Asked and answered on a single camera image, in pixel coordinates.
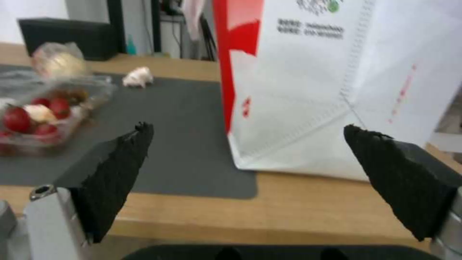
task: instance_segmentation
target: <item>black foam gripper pad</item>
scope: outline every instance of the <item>black foam gripper pad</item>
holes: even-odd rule
[[[419,241],[433,237],[450,209],[462,176],[417,145],[359,127],[345,140],[374,189]]]

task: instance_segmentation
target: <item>black box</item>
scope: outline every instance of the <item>black box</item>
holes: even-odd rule
[[[117,54],[117,38],[110,24],[52,18],[20,19],[24,42],[32,56],[43,43],[77,44],[86,60],[105,61]]]

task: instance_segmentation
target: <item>white object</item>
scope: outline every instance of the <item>white object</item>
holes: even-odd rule
[[[53,112],[44,105],[25,105],[23,108],[29,117],[36,122],[54,123],[57,120]]]
[[[198,41],[200,38],[199,18],[204,10],[206,0],[184,0],[181,4],[181,10],[186,19],[191,40]]]
[[[153,79],[148,67],[140,67],[128,73],[127,76],[122,79],[122,82],[126,87],[141,86],[142,88],[146,88],[146,83],[152,83]]]
[[[462,81],[458,0],[214,3],[227,8],[217,29],[229,55],[220,57],[227,134],[241,169],[367,180],[343,127],[423,147]]]

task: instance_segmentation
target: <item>plastic container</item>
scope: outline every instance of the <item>plastic container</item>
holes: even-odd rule
[[[53,122],[58,131],[51,135],[36,136],[12,132],[0,135],[0,156],[17,154],[44,154],[64,144],[77,129],[89,111],[110,100],[116,86],[108,76],[85,76],[74,79],[43,81],[31,71],[14,71],[0,74],[0,117],[8,105],[23,106],[38,97],[51,98],[80,91],[87,94],[83,102],[71,106],[71,115]],[[0,122],[0,130],[7,130]]]

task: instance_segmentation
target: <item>white wall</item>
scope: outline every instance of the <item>white wall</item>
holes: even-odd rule
[[[67,19],[65,0],[0,0],[0,42],[23,43],[18,18]]]
[[[66,6],[69,19],[100,23],[109,22],[106,0],[66,0]]]

